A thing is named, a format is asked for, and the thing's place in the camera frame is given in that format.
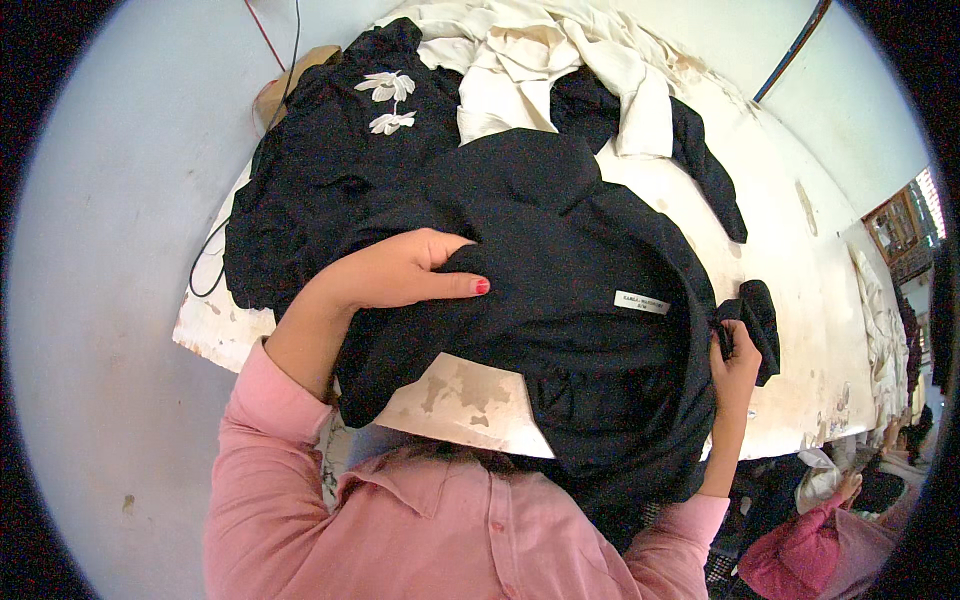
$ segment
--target clothing label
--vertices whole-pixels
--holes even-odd
[[[670,310],[670,302],[657,300],[656,298],[647,298],[640,294],[631,294],[630,292],[616,291],[613,297],[613,305],[621,308],[633,308],[634,310],[645,310],[648,313],[657,313],[665,315]]]

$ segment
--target pink collared shirt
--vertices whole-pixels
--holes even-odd
[[[220,425],[211,598],[707,598],[726,498],[667,507],[621,557],[542,474],[428,444],[346,473],[331,513],[312,447],[330,415],[254,345]]]

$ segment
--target pink clothing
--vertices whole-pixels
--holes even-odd
[[[907,493],[875,523],[841,508],[839,493],[763,536],[737,572],[772,600],[835,600],[866,590],[897,545],[920,489]]]
[[[254,345],[213,467],[211,598],[707,598],[726,498],[667,507],[621,558],[542,474],[420,444],[346,473],[329,513],[312,443],[330,414]]]

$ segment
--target white flower embroidery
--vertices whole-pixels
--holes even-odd
[[[408,112],[406,114],[381,114],[380,116],[373,119],[368,127],[371,128],[371,133],[383,133],[385,135],[390,135],[396,130],[400,129],[400,126],[413,127],[414,126],[414,115],[417,112]]]
[[[376,73],[375,75],[364,75],[367,80],[357,84],[353,89],[373,88],[373,101],[384,102],[385,100],[396,100],[403,102],[407,99],[408,93],[413,93],[417,86],[414,80],[406,75],[395,73]]]

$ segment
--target black cable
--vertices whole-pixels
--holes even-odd
[[[297,47],[300,45],[300,0],[297,0],[295,3],[297,7],[297,37],[294,38],[294,57],[290,60],[290,68],[287,69],[287,85],[283,87],[283,94],[280,96],[280,104],[276,105],[276,110],[274,111],[274,116],[270,118],[270,123],[267,124],[267,129],[264,131],[264,134],[274,126],[276,121],[276,116],[280,114],[280,109],[287,102],[287,92],[290,91],[290,82],[294,79],[294,65],[297,63]]]
[[[197,298],[206,298],[210,294],[213,294],[213,290],[217,289],[217,285],[220,283],[220,280],[224,278],[224,266],[220,265],[220,274],[217,275],[217,280],[213,282],[213,285],[210,286],[210,289],[203,292],[202,294],[198,294],[197,290],[193,288],[193,273],[197,270],[197,263],[200,262],[200,257],[204,255],[204,250],[206,250],[206,247],[207,245],[209,245],[210,240],[213,239],[213,236],[217,234],[217,231],[224,228],[224,225],[226,225],[227,221],[229,220],[230,218],[227,217],[226,219],[223,220],[223,222],[221,222],[220,225],[217,226],[216,229],[210,232],[210,235],[207,236],[206,241],[200,247],[200,252],[197,253],[197,257],[193,259],[193,266],[190,267],[190,279],[187,281],[187,284],[190,286],[190,292]]]
[[[280,114],[280,108],[286,104],[287,93],[290,91],[290,82],[294,77],[294,65],[297,64],[297,49],[300,47],[300,0],[296,0],[295,6],[297,7],[297,36],[294,38],[294,56],[290,59],[290,68],[287,70],[287,85],[283,87],[283,95],[280,97],[280,104],[276,106],[276,111],[274,116],[270,119],[270,124],[267,125],[267,130],[264,132],[270,131],[270,128],[274,125],[276,121],[276,116]],[[217,286],[220,284],[220,280],[224,278],[224,266],[220,265],[220,274],[217,275],[216,281],[213,282],[213,285],[210,286],[210,289],[198,294],[197,290],[193,287],[193,274],[197,270],[197,264],[200,262],[201,256],[204,255],[206,247],[210,244],[210,240],[213,239],[213,236],[217,234],[217,231],[224,228],[224,226],[229,222],[230,218],[227,217],[223,222],[216,227],[213,231],[210,232],[210,235],[207,236],[206,241],[200,247],[200,251],[197,252],[197,257],[193,259],[193,266],[190,267],[190,278],[187,280],[187,285],[190,288],[190,293],[196,296],[197,298],[206,298],[210,294],[213,294],[213,290],[217,289]]]

